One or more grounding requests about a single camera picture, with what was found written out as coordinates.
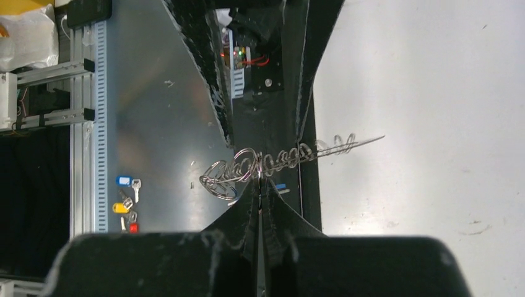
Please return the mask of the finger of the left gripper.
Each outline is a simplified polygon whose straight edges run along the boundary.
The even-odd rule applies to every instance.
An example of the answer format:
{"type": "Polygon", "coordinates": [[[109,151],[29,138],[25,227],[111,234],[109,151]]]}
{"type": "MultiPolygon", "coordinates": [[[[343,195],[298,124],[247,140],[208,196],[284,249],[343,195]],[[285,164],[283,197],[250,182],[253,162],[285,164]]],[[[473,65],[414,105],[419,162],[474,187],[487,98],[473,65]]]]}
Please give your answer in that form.
{"type": "Polygon", "coordinates": [[[294,141],[302,139],[313,82],[344,1],[286,1],[281,31],[284,103],[294,141]]]}
{"type": "Polygon", "coordinates": [[[222,37],[215,10],[228,1],[162,2],[209,92],[209,100],[223,141],[234,147],[232,106],[225,81],[225,66],[220,57],[222,37]]]}

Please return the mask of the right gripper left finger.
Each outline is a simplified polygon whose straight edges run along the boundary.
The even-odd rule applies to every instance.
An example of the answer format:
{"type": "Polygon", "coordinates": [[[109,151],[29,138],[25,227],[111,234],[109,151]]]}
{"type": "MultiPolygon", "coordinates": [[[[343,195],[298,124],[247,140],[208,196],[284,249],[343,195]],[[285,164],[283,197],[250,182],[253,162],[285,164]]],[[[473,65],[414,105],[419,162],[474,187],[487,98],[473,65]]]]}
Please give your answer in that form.
{"type": "Polygon", "coordinates": [[[228,252],[236,252],[247,262],[258,261],[259,182],[250,181],[239,200],[201,233],[212,239],[211,259],[219,262],[228,252]]]}

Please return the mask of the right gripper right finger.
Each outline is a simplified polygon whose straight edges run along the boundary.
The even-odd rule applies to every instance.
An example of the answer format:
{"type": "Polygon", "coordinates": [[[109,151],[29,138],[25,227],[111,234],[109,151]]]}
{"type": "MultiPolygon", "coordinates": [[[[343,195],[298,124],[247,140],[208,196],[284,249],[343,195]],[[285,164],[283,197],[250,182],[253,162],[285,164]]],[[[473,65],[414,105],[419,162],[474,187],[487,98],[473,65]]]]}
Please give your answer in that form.
{"type": "Polygon", "coordinates": [[[270,179],[260,179],[260,187],[262,240],[266,263],[280,265],[288,250],[292,260],[296,262],[299,257],[299,239],[325,238],[326,235],[291,208],[270,179]]]}

